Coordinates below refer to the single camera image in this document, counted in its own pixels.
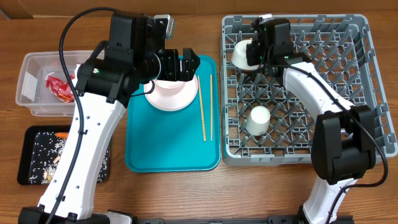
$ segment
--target white cup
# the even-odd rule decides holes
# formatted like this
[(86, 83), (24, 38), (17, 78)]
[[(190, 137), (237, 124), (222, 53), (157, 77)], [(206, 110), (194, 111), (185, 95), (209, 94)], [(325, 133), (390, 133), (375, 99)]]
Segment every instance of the white cup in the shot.
[(246, 130), (254, 136), (263, 135), (268, 130), (270, 118), (271, 114), (266, 107), (257, 106), (250, 111)]
[(155, 88), (163, 95), (175, 95), (179, 93), (185, 86), (185, 82), (170, 82), (162, 80), (154, 80)]
[(256, 70), (258, 65), (248, 65), (248, 60), (246, 58), (246, 48), (248, 44), (251, 44), (252, 39), (242, 40), (236, 43), (234, 51), (232, 53), (231, 62), (238, 68), (242, 70), (253, 71)]

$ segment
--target clear plastic container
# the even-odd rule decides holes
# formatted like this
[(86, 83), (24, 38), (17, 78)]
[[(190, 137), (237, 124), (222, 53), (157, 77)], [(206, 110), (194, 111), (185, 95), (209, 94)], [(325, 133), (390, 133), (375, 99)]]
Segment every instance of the clear plastic container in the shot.
[[(90, 50), (65, 51), (63, 55), (69, 74), (74, 74), (76, 64), (84, 63), (91, 53)], [(67, 82), (58, 52), (27, 54), (19, 74), (16, 103), (29, 108), (34, 116), (72, 116), (75, 104), (62, 102), (45, 87), (48, 74)]]

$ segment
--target orange food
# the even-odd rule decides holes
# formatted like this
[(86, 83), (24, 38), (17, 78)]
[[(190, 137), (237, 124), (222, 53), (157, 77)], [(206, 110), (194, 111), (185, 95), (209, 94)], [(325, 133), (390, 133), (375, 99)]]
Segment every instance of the orange food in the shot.
[(69, 133), (55, 133), (58, 138), (68, 138)]

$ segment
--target wooden table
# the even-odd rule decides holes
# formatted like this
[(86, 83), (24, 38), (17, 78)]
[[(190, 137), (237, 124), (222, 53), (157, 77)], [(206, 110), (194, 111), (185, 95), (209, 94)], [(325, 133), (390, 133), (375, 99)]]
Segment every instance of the wooden table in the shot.
[[(384, 89), (398, 128), (398, 13), (370, 11), (364, 15), (369, 19)], [(223, 15), (175, 16), (175, 37), (167, 40), (166, 47), (191, 47), (218, 64), (222, 18)], [(21, 208), (37, 205), (46, 189), (21, 186), (16, 181), (25, 130), (32, 125), (71, 121), (34, 117), (27, 108), (15, 104), (25, 54), (57, 51), (67, 22), (68, 19), (0, 21), (0, 219), (4, 223), (16, 223)], [(65, 50), (94, 49), (99, 41), (108, 39), (109, 23), (108, 17), (79, 20), (67, 35)], [(296, 214), (308, 199), (315, 180), (311, 165), (228, 167), (222, 161), (209, 172), (135, 174), (124, 163), (125, 133), (126, 116), (113, 137), (109, 180), (96, 188), (96, 212), (113, 209), (141, 218), (169, 220)], [(356, 223), (398, 223), (394, 221), (398, 220), (398, 157), (389, 160), (389, 170), (384, 185), (350, 190), (339, 214), (354, 215)], [(382, 165), (377, 165), (359, 182), (374, 182), (381, 175)]]

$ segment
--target plastic container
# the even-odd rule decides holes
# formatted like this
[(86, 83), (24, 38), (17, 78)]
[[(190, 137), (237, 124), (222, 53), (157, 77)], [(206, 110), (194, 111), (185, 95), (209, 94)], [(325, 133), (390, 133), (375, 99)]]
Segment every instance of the plastic container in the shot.
[[(91, 55), (90, 50), (65, 51), (65, 63), (70, 74), (76, 64), (84, 63)], [(66, 82), (58, 52), (36, 52), (25, 56), (19, 74), (16, 103), (30, 109), (34, 116), (73, 116), (74, 103), (64, 103), (45, 87), (45, 77), (57, 77)]]
[[(290, 21), (296, 52), (306, 53), (325, 81), (355, 105), (377, 112), (376, 141), (386, 157), (397, 154), (397, 140), (384, 93), (368, 20), (362, 15), (276, 15)], [(310, 163), (315, 123), (299, 99), (275, 79), (261, 76), (243, 83), (246, 74), (231, 63), (237, 42), (254, 36), (258, 15), (226, 16), (221, 33), (223, 160), (229, 166), (277, 166)], [(271, 112), (268, 132), (245, 130), (255, 106)]]

